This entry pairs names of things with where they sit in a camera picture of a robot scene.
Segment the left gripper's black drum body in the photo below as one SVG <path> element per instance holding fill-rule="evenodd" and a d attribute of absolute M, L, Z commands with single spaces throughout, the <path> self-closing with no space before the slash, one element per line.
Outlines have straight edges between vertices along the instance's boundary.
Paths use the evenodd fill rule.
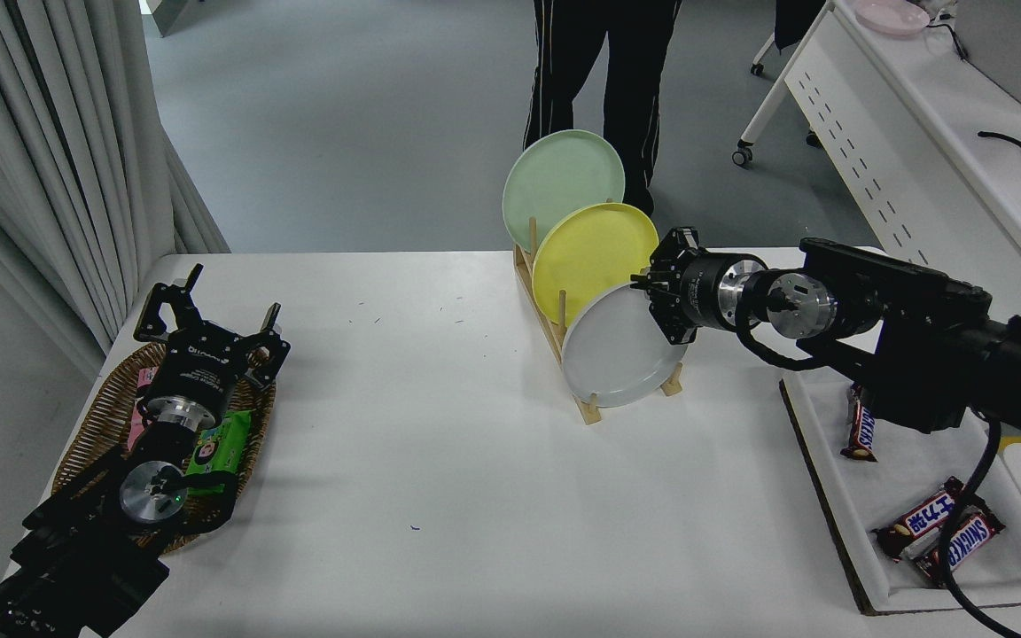
<path fill-rule="evenodd" d="M 165 347 L 149 387 L 150 418 L 222 418 L 239 381 L 266 388 L 266 367 L 252 363 L 266 348 L 263 332 L 243 338 L 216 324 L 191 324 L 149 340 Z"/>

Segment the right gripper's black drum body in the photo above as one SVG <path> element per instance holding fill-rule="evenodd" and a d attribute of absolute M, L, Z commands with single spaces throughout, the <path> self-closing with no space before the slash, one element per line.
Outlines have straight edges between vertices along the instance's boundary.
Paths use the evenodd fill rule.
<path fill-rule="evenodd" d="M 678 308 L 690 330 L 734 330 L 733 320 L 720 304 L 721 282 L 732 265 L 729 252 L 702 252 L 689 255 L 678 268 Z"/>

